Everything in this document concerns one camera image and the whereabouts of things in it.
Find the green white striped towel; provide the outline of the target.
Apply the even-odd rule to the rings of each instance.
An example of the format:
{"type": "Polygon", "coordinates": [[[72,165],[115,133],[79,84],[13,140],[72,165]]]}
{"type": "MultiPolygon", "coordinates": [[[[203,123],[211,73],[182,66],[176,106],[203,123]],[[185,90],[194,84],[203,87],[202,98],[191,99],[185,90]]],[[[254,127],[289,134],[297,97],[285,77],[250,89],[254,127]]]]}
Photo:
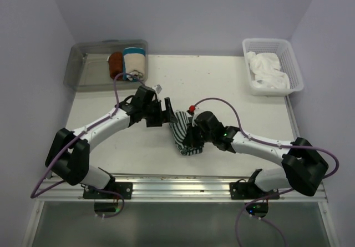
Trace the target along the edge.
{"type": "Polygon", "coordinates": [[[188,147],[183,144],[183,140],[187,135],[187,126],[189,124],[187,113],[178,110],[174,112],[174,115],[177,118],[177,123],[169,123],[169,127],[173,134],[175,146],[177,147],[179,153],[183,156],[191,156],[202,153],[202,148],[188,147]]]}

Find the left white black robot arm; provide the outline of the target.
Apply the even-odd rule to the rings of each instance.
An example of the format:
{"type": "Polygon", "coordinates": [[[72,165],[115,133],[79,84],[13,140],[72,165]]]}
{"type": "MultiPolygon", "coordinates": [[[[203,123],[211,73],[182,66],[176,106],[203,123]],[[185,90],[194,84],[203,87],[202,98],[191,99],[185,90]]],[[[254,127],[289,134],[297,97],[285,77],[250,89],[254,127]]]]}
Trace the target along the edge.
{"type": "Polygon", "coordinates": [[[102,198],[114,195],[113,177],[90,165],[90,153],[115,133],[145,120],[147,127],[175,123],[169,98],[158,98],[162,88],[141,85],[134,95],[116,105],[106,115],[75,130],[59,130],[45,161],[45,166],[70,185],[83,184],[95,188],[102,198]]]}

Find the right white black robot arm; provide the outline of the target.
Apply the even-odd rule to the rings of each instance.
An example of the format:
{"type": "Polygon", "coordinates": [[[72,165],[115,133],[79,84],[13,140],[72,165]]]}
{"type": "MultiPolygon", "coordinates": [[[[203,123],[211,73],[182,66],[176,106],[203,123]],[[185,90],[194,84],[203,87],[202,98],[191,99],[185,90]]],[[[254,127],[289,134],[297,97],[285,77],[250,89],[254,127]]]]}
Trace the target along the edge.
{"type": "Polygon", "coordinates": [[[212,143],[217,149],[234,154],[247,154],[277,165],[276,169],[258,169],[249,178],[247,192],[260,198],[274,189],[294,189],[305,196],[314,196],[329,168],[328,163],[305,139],[292,142],[257,139],[241,128],[224,126],[211,111],[194,110],[183,143],[203,147],[212,143]]]}

